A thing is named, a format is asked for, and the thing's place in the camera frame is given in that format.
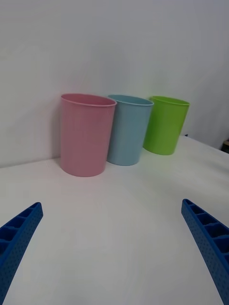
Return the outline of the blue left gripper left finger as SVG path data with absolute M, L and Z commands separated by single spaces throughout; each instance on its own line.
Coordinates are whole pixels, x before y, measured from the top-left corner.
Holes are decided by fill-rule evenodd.
M 0 228 L 0 304 L 4 302 L 42 217 L 42 205 L 40 202 L 36 202 Z

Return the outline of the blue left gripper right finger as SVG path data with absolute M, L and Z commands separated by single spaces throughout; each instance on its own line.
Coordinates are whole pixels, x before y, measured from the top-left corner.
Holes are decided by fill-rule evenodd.
M 223 304 L 229 304 L 229 228 L 188 199 L 182 201 L 181 214 Z

